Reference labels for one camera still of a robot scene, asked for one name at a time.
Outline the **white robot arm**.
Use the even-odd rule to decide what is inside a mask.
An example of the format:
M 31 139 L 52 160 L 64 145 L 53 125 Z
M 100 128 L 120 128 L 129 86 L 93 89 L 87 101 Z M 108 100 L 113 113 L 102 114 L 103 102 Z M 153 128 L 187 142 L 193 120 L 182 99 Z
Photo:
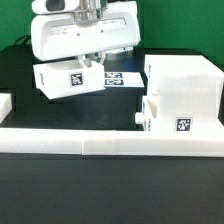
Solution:
M 107 51 L 140 42 L 134 1 L 34 0 L 32 10 L 32 50 L 41 61 L 75 57 L 89 67 L 103 63 Z

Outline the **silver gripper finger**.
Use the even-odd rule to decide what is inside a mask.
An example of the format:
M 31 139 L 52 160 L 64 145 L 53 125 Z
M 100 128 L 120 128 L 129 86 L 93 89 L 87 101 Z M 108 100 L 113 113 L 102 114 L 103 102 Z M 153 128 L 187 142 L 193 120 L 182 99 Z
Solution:
M 82 68 L 88 68 L 88 62 L 85 61 L 85 55 L 78 55 L 78 62 L 82 66 Z
M 103 65 L 106 59 L 106 53 L 104 51 L 96 53 L 96 62 Z

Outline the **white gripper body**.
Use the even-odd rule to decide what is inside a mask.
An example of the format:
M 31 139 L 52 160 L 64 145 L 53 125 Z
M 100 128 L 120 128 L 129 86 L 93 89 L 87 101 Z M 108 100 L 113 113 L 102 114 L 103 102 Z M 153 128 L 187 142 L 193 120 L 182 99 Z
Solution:
M 41 61 L 136 46 L 140 41 L 137 16 L 107 10 L 102 20 L 74 20 L 71 13 L 39 15 L 31 24 L 34 55 Z

